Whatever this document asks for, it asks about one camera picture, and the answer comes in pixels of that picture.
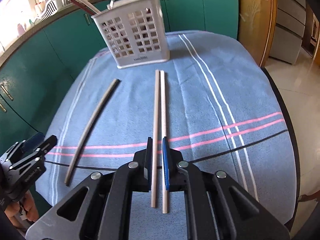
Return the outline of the person's left hand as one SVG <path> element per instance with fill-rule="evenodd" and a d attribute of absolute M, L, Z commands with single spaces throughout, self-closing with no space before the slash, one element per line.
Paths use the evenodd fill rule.
<path fill-rule="evenodd" d="M 30 222 L 36 222 L 39 219 L 39 212 L 35 205 L 35 200 L 28 190 L 22 200 L 22 206 L 26 211 L 26 218 Z M 11 221 L 14 227 L 18 229 L 24 229 L 24 226 L 16 219 L 16 215 L 20 212 L 20 204 L 18 202 L 12 202 L 4 211 L 8 219 Z"/>

